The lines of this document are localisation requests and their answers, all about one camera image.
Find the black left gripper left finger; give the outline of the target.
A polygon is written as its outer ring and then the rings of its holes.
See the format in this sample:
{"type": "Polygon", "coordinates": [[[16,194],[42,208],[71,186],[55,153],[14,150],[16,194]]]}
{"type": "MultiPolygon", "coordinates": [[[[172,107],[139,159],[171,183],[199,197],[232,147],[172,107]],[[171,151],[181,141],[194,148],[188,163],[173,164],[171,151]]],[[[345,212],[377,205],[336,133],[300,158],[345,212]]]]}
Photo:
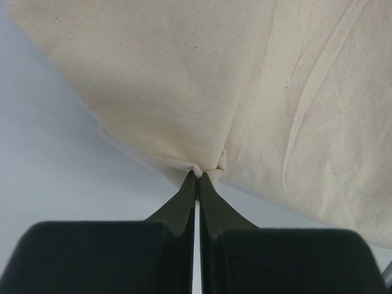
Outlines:
{"type": "Polygon", "coordinates": [[[2,293],[190,293],[195,194],[180,190],[141,221],[53,221],[31,226],[1,276],[2,293]]]}

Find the beige cloth mat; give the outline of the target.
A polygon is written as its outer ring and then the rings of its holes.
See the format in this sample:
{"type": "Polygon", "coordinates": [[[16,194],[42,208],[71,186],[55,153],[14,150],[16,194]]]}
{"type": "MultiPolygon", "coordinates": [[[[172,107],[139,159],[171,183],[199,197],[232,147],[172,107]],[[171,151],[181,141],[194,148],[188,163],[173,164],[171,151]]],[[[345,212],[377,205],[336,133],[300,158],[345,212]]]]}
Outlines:
{"type": "Polygon", "coordinates": [[[15,1],[98,120],[193,171],[391,247],[390,1],[15,1]]]}

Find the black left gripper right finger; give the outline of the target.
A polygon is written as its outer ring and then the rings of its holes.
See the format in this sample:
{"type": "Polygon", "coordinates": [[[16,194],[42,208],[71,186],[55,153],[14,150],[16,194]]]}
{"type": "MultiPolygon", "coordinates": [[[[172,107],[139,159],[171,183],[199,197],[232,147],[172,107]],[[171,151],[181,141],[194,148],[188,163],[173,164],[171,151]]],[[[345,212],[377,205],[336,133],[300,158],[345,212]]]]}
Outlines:
{"type": "Polygon", "coordinates": [[[198,181],[204,293],[386,293],[369,246],[350,230],[260,228],[198,181]]]}

